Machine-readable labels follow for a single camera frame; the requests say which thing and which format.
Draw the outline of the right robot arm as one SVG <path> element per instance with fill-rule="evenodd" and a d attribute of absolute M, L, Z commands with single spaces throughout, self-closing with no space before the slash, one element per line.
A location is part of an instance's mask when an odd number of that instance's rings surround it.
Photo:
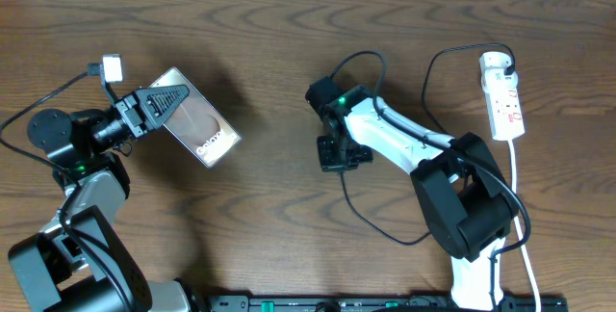
<path fill-rule="evenodd" d="M 500 257 L 513 219 L 524 213 L 479 136 L 456 139 L 391 109 L 364 86 L 343 91 L 329 76 L 305 99 L 324 127 L 321 168 L 339 175 L 379 153 L 409 175 L 428 233 L 451 257 L 453 302 L 465 309 L 500 307 Z"/>

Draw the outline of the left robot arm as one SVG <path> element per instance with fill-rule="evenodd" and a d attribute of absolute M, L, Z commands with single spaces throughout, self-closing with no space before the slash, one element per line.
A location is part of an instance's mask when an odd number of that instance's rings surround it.
<path fill-rule="evenodd" d="M 109 109 L 47 109 L 28 124 L 32 144 L 66 195 L 56 216 L 11 247 L 9 261 L 34 311 L 198 311 L 180 280 L 149 282 L 112 224 L 130 193 L 121 163 L 129 140 L 160 128 L 188 97 L 185 86 L 139 89 Z"/>

